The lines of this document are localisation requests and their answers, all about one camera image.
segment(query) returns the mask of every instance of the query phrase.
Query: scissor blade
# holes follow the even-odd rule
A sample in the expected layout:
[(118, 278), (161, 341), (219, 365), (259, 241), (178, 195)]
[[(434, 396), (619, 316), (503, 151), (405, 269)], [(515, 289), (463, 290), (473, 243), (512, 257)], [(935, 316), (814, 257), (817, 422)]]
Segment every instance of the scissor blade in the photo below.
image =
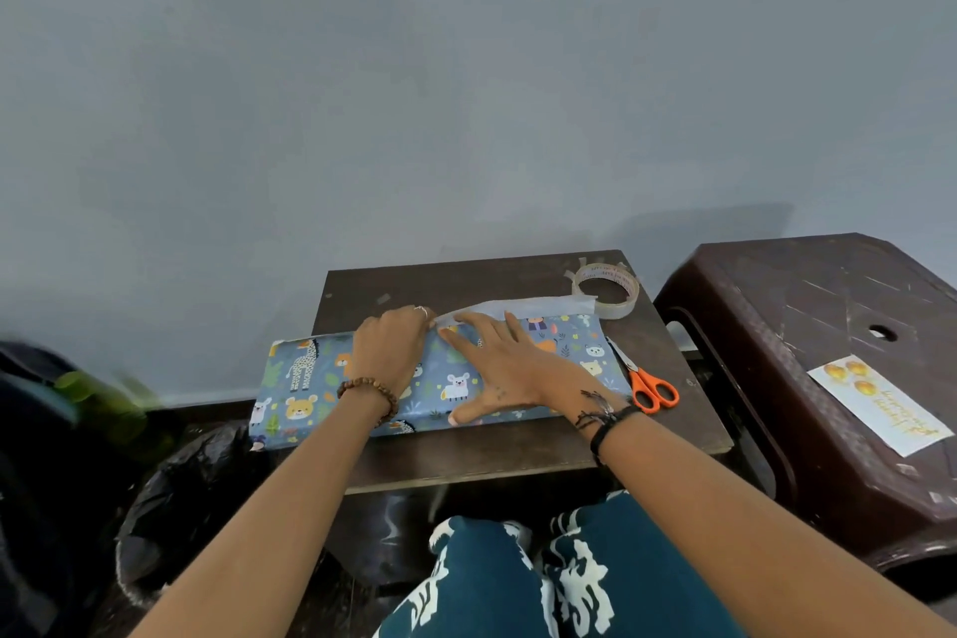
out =
[(616, 354), (618, 354), (618, 357), (621, 358), (621, 362), (624, 363), (625, 366), (627, 366), (630, 370), (635, 371), (637, 373), (638, 366), (635, 366), (635, 362), (632, 361), (630, 358), (628, 358), (628, 356), (625, 355), (624, 351), (618, 348), (618, 344), (614, 342), (613, 340), (611, 340), (610, 338), (608, 338), (607, 336), (605, 336), (605, 340), (608, 342), (610, 346), (612, 346), (612, 348), (615, 349)]

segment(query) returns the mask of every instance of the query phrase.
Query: gift box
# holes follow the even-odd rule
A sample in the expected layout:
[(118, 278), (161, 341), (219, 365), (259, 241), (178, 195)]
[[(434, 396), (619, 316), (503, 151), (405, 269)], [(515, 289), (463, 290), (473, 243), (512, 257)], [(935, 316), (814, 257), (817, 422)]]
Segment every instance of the gift box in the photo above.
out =
[[(610, 390), (631, 393), (597, 316), (525, 318), (520, 323), (536, 347), (577, 363)], [(481, 345), (471, 326), (457, 324), (451, 328)], [(481, 393), (483, 384), (478, 372), (435, 329), (430, 330), (422, 362), (415, 367), (409, 387), (399, 395), (398, 413), (393, 421), (373, 429), (371, 435), (449, 428), (452, 410)], [(336, 392), (342, 381), (367, 375), (352, 373), (351, 332), (277, 341), (269, 351), (259, 399), (250, 418), (253, 449), (295, 446), (335, 408)], [(544, 406), (509, 409), (469, 426), (542, 419), (557, 413)]]

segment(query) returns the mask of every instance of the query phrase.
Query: pants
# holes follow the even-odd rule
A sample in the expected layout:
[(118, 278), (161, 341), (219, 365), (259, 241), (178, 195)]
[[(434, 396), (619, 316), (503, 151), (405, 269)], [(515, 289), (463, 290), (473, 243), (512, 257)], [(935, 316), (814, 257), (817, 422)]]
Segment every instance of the pants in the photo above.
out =
[(374, 638), (744, 638), (627, 492), (562, 514), (550, 529), (536, 568), (518, 523), (447, 519), (429, 540), (432, 575)]

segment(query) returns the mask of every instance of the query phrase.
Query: brown plastic stool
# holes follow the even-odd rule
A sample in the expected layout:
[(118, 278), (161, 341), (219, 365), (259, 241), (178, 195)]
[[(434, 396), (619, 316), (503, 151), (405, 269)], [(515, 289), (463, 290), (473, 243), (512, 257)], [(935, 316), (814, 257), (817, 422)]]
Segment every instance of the brown plastic stool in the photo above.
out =
[(947, 283), (864, 235), (724, 243), (654, 305), (730, 382), (778, 502), (881, 572), (957, 556), (957, 437), (903, 458), (807, 375), (855, 354), (957, 432)]

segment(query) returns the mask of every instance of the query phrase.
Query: white wall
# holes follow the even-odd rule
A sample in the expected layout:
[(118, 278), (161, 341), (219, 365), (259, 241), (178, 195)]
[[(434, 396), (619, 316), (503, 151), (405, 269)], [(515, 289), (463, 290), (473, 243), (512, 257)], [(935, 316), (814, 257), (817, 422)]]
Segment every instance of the white wall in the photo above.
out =
[(957, 281), (957, 0), (0, 0), (0, 323), (246, 396), (328, 269), (861, 230)]

